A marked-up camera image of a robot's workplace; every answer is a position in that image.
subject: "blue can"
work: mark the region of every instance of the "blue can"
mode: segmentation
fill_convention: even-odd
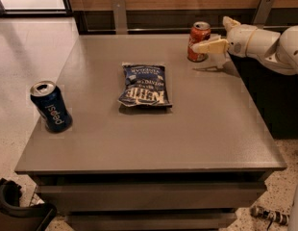
[[[31,87],[31,100],[45,120],[46,129],[59,133],[72,125],[72,116],[65,108],[61,90],[51,81],[41,81]]]

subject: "can lid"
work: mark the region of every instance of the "can lid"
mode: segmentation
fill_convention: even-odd
[[[210,28],[210,24],[205,21],[198,21],[194,23],[193,27],[199,30],[207,30]]]
[[[32,96],[46,96],[55,89],[56,85],[51,81],[41,81],[31,87]]]

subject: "terrazzo floor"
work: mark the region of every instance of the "terrazzo floor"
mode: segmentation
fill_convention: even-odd
[[[29,89],[40,80],[56,82],[78,38],[72,18],[0,18],[0,178],[22,186],[22,206],[29,205],[35,184],[14,167],[38,119]],[[276,140],[287,169],[273,173],[268,191],[255,203],[289,214],[298,182],[298,140]],[[269,222],[252,218],[249,209],[236,211],[238,220],[220,231],[264,231]],[[55,218],[48,231],[71,231],[63,217]],[[273,223],[269,230],[286,231]]]

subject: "logo on can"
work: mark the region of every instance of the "logo on can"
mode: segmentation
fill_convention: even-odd
[[[72,124],[72,117],[65,108],[61,90],[51,81],[42,81],[31,87],[31,100],[45,120],[48,131],[59,133]]]
[[[202,53],[195,53],[191,46],[203,40],[207,40],[211,35],[211,26],[209,23],[204,21],[195,22],[193,27],[190,29],[188,47],[187,47],[187,58],[192,62],[199,63],[204,61],[208,55]]]

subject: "black chair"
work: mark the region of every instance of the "black chair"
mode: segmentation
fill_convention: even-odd
[[[0,231],[43,231],[55,217],[52,204],[20,207],[21,187],[14,181],[0,180]]]

